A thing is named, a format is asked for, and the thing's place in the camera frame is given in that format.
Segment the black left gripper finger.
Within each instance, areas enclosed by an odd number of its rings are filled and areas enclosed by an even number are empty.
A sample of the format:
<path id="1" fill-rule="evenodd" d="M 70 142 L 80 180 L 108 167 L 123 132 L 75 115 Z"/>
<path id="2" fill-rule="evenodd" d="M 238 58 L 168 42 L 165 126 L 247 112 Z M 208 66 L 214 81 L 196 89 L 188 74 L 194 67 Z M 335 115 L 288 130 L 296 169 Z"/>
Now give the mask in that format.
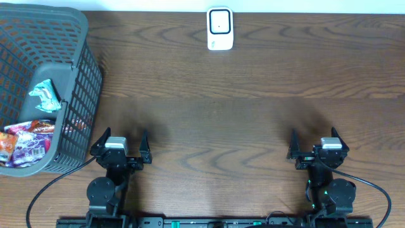
<path id="1" fill-rule="evenodd" d="M 142 139 L 139 146 L 139 153 L 142 158 L 150 158 L 151 150 L 147 139 L 147 130 L 142 133 Z"/>
<path id="2" fill-rule="evenodd" d="M 102 134 L 102 136 L 93 144 L 93 148 L 94 149 L 100 149 L 105 147 L 106 141 L 108 140 L 108 138 L 111 136 L 111 128 L 108 127 L 104 133 Z"/>

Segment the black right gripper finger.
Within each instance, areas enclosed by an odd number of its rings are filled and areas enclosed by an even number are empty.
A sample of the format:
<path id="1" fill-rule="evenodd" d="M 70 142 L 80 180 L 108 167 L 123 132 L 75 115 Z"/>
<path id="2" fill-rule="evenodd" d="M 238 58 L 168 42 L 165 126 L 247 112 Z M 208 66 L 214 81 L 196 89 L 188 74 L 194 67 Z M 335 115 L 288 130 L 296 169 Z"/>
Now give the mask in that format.
<path id="1" fill-rule="evenodd" d="M 332 127 L 332 128 L 331 128 L 331 135 L 332 135 L 332 137 L 335 137 L 335 138 L 338 138 L 338 139 L 339 139 L 339 141 L 340 141 L 340 143 L 341 143 L 341 145 L 342 145 L 342 149 L 347 149 L 347 148 L 348 148 L 347 144 L 346 144 L 346 143 L 344 142 L 344 140 L 339 136 L 339 133 L 337 132 L 337 130 L 336 130 L 335 127 Z"/>
<path id="2" fill-rule="evenodd" d="M 297 132 L 293 129 L 290 137 L 289 153 L 300 152 Z"/>

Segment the mint green wipes packet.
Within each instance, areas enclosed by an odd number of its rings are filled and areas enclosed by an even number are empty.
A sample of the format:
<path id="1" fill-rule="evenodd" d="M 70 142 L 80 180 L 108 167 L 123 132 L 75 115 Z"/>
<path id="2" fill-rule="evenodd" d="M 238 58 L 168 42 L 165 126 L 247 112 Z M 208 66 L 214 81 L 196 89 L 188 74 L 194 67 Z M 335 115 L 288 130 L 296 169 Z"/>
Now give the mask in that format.
<path id="1" fill-rule="evenodd" d="M 50 79 L 39 82 L 37 85 L 34 86 L 34 88 L 29 92 L 28 95 L 39 97 L 40 103 L 36 105 L 35 108 L 40 111 L 52 113 L 61 109 L 61 104 L 57 98 Z"/>

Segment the purple noodle packet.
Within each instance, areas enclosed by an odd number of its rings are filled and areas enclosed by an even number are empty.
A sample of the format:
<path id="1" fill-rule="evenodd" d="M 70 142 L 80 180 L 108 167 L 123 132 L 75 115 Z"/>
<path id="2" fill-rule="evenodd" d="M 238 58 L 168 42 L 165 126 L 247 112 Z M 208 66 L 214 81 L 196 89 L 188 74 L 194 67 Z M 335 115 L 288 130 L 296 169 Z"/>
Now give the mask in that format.
<path id="1" fill-rule="evenodd" d="M 48 152 L 53 133 L 37 134 L 29 132 L 32 121 L 6 126 L 5 133 L 18 136 L 18 141 L 6 167 L 24 168 L 36 164 Z"/>

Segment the small orange snack packet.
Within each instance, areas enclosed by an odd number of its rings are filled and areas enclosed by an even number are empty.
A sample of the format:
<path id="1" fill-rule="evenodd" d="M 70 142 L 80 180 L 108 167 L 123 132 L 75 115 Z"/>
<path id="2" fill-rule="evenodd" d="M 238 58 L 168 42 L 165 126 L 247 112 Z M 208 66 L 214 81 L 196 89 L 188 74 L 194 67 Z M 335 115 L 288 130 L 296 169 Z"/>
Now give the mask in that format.
<path id="1" fill-rule="evenodd" d="M 15 150 L 16 143 L 18 141 L 18 136 L 7 134 L 5 132 L 1 133 L 0 138 L 0 153 L 1 162 L 8 162 Z"/>

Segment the red orange snack sachet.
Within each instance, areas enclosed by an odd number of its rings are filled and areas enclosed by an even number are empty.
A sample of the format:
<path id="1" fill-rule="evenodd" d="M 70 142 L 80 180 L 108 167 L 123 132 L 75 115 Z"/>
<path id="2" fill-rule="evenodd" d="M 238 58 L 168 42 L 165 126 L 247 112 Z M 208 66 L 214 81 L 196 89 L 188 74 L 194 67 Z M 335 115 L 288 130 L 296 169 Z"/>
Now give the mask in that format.
<path id="1" fill-rule="evenodd" d="M 52 120 L 33 120 L 28 131 L 37 134 L 53 133 L 54 122 Z"/>

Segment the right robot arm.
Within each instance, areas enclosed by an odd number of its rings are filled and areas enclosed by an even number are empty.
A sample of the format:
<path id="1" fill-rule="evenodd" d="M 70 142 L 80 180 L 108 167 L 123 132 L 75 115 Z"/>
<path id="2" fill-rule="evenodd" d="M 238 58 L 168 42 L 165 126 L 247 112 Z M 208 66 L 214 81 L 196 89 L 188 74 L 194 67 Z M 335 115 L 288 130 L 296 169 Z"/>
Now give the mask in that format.
<path id="1" fill-rule="evenodd" d="M 347 215 L 353 212 L 356 185 L 346 179 L 335 179 L 333 172 L 344 162 L 349 147 L 335 128 L 330 137 L 322 137 L 311 151 L 299 147 L 297 132 L 292 131 L 287 159 L 295 160 L 297 170 L 307 170 L 306 198 L 313 212 L 305 218 L 308 227 L 347 227 Z"/>

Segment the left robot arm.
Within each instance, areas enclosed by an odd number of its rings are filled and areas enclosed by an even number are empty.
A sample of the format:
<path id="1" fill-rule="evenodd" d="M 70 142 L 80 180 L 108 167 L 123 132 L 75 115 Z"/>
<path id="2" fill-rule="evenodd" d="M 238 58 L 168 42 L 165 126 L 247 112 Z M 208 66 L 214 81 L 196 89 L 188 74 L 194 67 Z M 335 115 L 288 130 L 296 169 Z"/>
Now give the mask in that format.
<path id="1" fill-rule="evenodd" d="M 127 140 L 111 136 L 110 128 L 91 146 L 90 154 L 106 169 L 106 175 L 92 180 L 87 187 L 86 227 L 137 227 L 137 220 L 123 207 L 131 175 L 153 160 L 147 131 L 142 134 L 139 153 L 137 157 L 128 156 Z"/>

